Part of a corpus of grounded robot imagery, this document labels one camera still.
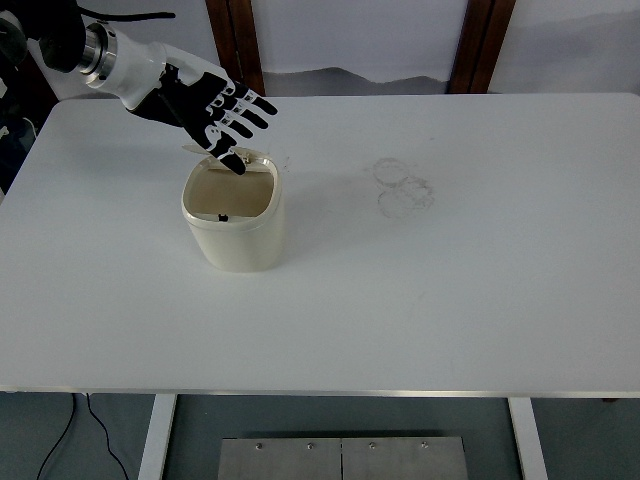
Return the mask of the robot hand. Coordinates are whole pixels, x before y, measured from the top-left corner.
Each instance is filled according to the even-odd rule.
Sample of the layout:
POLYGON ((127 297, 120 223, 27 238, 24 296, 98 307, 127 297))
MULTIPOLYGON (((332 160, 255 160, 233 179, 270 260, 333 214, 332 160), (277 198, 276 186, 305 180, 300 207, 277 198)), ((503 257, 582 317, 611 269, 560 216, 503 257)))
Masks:
POLYGON ((193 54, 164 43, 139 43, 108 26, 94 27, 105 45, 93 88, 118 97, 134 115, 184 129, 226 168, 245 173, 234 147, 268 127, 267 118, 277 113, 272 103, 193 54))

